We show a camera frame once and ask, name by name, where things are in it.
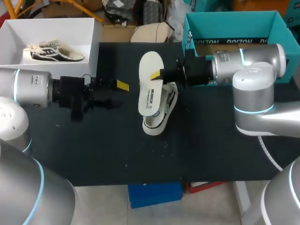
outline shoe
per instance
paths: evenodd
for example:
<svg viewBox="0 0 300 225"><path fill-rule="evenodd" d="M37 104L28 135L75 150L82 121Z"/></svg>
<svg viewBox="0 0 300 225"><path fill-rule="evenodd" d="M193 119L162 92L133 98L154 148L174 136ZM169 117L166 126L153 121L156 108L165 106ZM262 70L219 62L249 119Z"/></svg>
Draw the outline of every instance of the shoe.
<svg viewBox="0 0 300 225"><path fill-rule="evenodd" d="M176 105L178 97L178 89L175 82L163 85L159 110L153 116L144 116L142 128L148 135L161 134L169 116Z"/></svg>
<svg viewBox="0 0 300 225"><path fill-rule="evenodd" d="M25 61L79 62L85 57L58 40L30 44L23 50Z"/></svg>

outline black tablecloth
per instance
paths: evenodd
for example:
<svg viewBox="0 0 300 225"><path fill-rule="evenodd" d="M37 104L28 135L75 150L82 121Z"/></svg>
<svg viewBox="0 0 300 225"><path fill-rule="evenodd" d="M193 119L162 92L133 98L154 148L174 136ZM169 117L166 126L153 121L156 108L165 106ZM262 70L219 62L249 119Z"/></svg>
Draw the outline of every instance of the black tablecloth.
<svg viewBox="0 0 300 225"><path fill-rule="evenodd" d="M37 160L75 186L169 181L268 180L277 168L257 137L235 127L231 86L179 87L179 98L163 134L148 136L138 113L138 66L143 54L158 52L165 68L182 58L177 44L100 44L97 76L115 77L130 91L102 92L122 100L119 109L95 108L82 123L70 110L26 108ZM293 83L275 86L276 101L300 99ZM300 155L300 139L264 137L282 167Z"/></svg>

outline white box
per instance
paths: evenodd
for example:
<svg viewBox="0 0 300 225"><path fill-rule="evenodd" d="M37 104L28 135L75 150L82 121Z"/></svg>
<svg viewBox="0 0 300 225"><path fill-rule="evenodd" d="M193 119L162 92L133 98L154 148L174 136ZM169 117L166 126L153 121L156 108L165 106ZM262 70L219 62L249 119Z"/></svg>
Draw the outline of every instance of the white box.
<svg viewBox="0 0 300 225"><path fill-rule="evenodd" d="M94 18L6 20L0 29L0 68L20 68L48 71L54 79L60 76L96 77L99 35L102 25ZM28 44L60 40L85 58L80 62L23 61L23 49Z"/></svg>

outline teal box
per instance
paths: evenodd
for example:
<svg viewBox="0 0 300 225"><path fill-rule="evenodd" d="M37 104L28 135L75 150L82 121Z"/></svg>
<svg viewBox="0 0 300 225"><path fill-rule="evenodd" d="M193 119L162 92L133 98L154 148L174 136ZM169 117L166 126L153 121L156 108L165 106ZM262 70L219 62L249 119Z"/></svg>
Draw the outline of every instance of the teal box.
<svg viewBox="0 0 300 225"><path fill-rule="evenodd" d="M290 0L284 20L288 27L300 25L300 0Z"/></svg>
<svg viewBox="0 0 300 225"><path fill-rule="evenodd" d="M300 46L277 11L214 12L186 14L182 49L195 44L281 44L285 50L286 71L277 83L288 83L300 61Z"/></svg>
<svg viewBox="0 0 300 225"><path fill-rule="evenodd" d="M232 0L184 0L184 2L191 5L193 12L228 11L232 5Z"/></svg>

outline black sneaker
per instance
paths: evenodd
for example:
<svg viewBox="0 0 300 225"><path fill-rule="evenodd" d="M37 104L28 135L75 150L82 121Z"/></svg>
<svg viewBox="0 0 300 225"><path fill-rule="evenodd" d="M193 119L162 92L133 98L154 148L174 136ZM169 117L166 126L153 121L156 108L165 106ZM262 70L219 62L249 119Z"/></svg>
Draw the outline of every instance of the black sneaker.
<svg viewBox="0 0 300 225"><path fill-rule="evenodd" d="M23 59L25 61L79 62L84 59L84 56L55 40L52 42L42 42L39 46L28 45L23 50Z"/></svg>

